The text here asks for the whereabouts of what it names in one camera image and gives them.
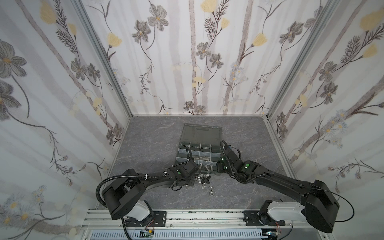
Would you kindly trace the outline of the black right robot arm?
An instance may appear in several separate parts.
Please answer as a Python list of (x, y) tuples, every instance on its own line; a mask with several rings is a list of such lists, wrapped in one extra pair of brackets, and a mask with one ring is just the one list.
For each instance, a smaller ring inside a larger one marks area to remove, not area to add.
[(242, 161), (238, 149), (222, 147), (223, 170), (241, 184), (257, 184), (292, 199), (278, 203), (267, 200), (257, 216), (262, 225), (278, 225), (281, 221), (307, 222), (323, 233), (332, 233), (340, 205), (322, 181), (313, 183), (276, 173), (253, 161)]

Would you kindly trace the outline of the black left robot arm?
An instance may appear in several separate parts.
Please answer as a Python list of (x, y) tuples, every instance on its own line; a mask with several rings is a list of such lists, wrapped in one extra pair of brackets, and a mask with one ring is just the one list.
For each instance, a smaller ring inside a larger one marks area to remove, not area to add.
[(113, 220), (131, 215), (141, 221), (151, 212), (146, 203), (142, 204), (143, 210), (135, 207), (146, 191), (155, 188), (181, 190), (183, 186), (194, 183), (199, 171), (194, 160), (176, 164), (154, 174), (142, 174), (129, 169), (122, 175), (102, 180), (96, 188), (96, 198), (108, 209)]

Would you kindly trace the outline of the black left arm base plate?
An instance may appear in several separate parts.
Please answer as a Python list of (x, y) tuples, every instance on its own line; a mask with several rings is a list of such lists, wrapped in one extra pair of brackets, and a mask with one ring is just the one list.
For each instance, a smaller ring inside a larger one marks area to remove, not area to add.
[(135, 220), (134, 218), (127, 217), (124, 220), (125, 226), (129, 228), (139, 228), (139, 227), (165, 227), (167, 219), (166, 211), (154, 211), (151, 212), (146, 218), (142, 221)]

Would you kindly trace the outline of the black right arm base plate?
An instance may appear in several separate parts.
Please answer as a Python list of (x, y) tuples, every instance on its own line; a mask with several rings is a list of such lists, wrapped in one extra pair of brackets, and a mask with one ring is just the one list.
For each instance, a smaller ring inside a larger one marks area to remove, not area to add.
[(247, 227), (278, 227), (286, 225), (284, 220), (274, 220), (264, 212), (259, 213), (259, 211), (243, 211), (243, 214), (243, 221), (246, 223)]

